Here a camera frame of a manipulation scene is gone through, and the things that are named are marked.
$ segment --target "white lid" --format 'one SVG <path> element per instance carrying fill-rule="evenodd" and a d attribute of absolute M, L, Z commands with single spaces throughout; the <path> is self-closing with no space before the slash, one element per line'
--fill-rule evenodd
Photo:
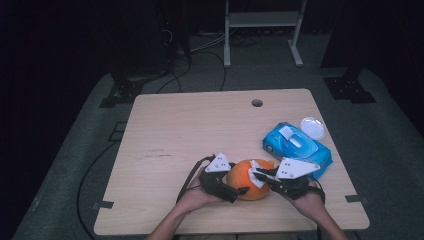
<path fill-rule="evenodd" d="M 307 117 L 300 123 L 300 129 L 310 138 L 320 140 L 324 137 L 324 124 L 313 117 Z"/>

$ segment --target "round hole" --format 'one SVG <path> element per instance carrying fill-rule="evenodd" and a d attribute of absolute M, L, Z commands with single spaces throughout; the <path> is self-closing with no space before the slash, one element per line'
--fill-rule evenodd
<path fill-rule="evenodd" d="M 254 107 L 262 107 L 262 105 L 264 105 L 264 103 L 260 99 L 253 99 L 252 105 Z"/>

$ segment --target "metal shelf frame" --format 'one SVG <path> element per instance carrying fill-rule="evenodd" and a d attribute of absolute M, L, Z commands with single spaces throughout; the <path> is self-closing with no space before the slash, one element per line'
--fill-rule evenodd
<path fill-rule="evenodd" d="M 293 38 L 288 40 L 289 48 L 297 67 L 303 66 L 302 58 L 297 50 L 296 44 L 305 15 L 307 0 L 302 0 L 299 11 L 286 12 L 243 12 L 231 13 L 229 0 L 225 2 L 225 43 L 224 43 L 224 65 L 231 66 L 230 51 L 230 28 L 234 27 L 281 27 L 294 26 Z"/>

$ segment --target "hand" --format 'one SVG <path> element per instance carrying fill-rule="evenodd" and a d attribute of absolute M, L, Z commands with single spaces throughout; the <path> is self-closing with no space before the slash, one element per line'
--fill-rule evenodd
<path fill-rule="evenodd" d="M 205 192 L 200 185 L 199 176 L 203 172 L 203 169 L 204 167 L 200 168 L 196 177 L 193 178 L 186 192 L 177 203 L 177 206 L 187 211 L 187 213 L 200 209 L 209 203 L 224 201 L 221 198 Z"/>
<path fill-rule="evenodd" d="M 204 207 L 209 203 L 222 202 L 224 200 L 205 192 L 200 185 L 199 176 L 203 168 L 193 178 L 180 201 L 172 208 L 166 217 L 159 223 L 153 232 L 147 237 L 149 240 L 172 239 L 184 217 L 192 211 Z"/>
<path fill-rule="evenodd" d="M 316 187 L 314 181 L 309 180 L 309 186 Z M 331 240 L 347 240 L 346 234 L 340 229 L 339 225 L 330 216 L 324 206 L 321 196 L 315 192 L 309 192 L 304 196 L 293 200 L 287 196 L 282 195 L 287 201 L 305 217 L 314 221 Z"/>
<path fill-rule="evenodd" d="M 317 187 L 316 182 L 309 180 L 309 186 Z M 315 192 L 309 192 L 306 195 L 293 200 L 285 195 L 282 195 L 289 201 L 302 215 L 305 217 L 316 220 L 322 214 L 327 214 L 327 210 L 321 199 L 321 196 Z"/>

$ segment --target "dark background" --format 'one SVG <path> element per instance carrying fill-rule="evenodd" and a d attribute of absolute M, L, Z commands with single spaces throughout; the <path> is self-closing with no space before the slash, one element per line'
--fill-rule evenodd
<path fill-rule="evenodd" d="M 102 76 L 116 66 L 166 69 L 172 54 L 163 47 L 162 29 L 223 30 L 224 1 L 187 0 L 187 14 L 179 5 L 183 1 L 174 2 L 0 2 L 2 239 L 13 236 Z M 297 6 L 296 1 L 231 2 L 233 9 L 246 3 L 252 11 Z M 418 0 L 310 0 L 302 27 L 305 34 L 332 31 L 322 67 L 359 61 L 383 79 L 422 134 L 423 10 Z"/>

